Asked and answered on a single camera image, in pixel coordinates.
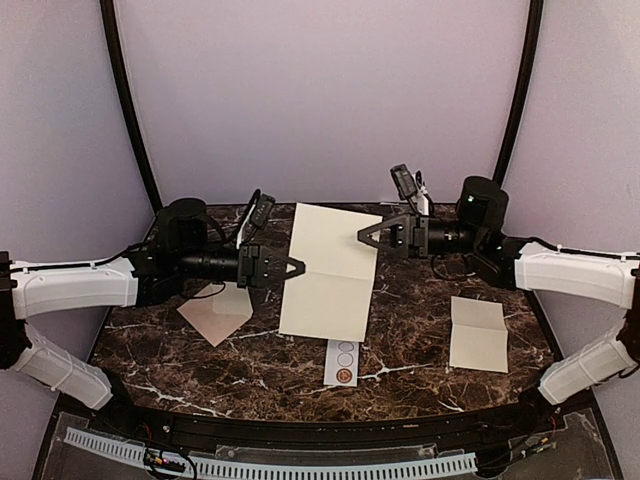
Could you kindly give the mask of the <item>pink envelope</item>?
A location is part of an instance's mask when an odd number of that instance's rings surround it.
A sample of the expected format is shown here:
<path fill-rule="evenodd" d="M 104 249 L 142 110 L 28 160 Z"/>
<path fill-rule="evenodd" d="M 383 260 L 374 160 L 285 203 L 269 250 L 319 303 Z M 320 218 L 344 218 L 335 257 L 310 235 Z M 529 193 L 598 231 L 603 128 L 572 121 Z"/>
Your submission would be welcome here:
<path fill-rule="evenodd" d="M 177 309 L 213 347 L 240 329 L 253 315 L 249 292 L 235 283 L 207 285 Z"/>

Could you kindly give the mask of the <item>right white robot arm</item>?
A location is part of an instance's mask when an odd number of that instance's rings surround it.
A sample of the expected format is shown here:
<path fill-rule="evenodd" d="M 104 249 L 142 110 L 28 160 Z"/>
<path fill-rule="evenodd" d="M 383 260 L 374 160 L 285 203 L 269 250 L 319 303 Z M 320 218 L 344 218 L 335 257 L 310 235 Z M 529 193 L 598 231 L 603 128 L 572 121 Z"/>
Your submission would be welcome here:
<path fill-rule="evenodd" d="M 638 370 L 637 253 L 585 251 L 538 237 L 508 236 L 502 231 L 508 194 L 485 177 L 464 180 L 452 220 L 433 216 L 419 175 L 399 165 L 392 169 L 391 177 L 411 211 L 360 230 L 359 242 L 405 259 L 460 254 L 471 271 L 493 287 L 592 298 L 626 312 L 621 328 L 553 363 L 537 386 L 521 395 L 522 403 L 510 413 L 510 424 L 517 432 L 534 432 L 547 420 L 549 405 L 559 405 L 613 376 L 624 378 Z"/>

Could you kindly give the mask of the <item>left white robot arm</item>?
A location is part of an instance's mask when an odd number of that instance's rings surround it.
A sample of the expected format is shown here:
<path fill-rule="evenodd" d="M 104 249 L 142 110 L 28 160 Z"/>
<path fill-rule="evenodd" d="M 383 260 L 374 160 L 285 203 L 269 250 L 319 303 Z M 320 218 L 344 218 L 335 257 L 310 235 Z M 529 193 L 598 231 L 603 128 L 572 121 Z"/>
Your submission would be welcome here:
<path fill-rule="evenodd" d="M 304 274 L 306 266 L 266 246 L 252 244 L 244 226 L 259 231 L 275 204 L 257 192 L 239 226 L 227 234 L 205 202 L 182 198 L 161 209 L 156 234 L 106 259 L 75 263 L 14 262 L 1 254 L 1 367 L 23 373 L 70 396 L 120 436 L 141 427 L 116 376 L 93 367 L 45 339 L 29 318 L 90 307 L 146 307 L 183 291 L 188 279 L 227 287 L 264 288 Z"/>

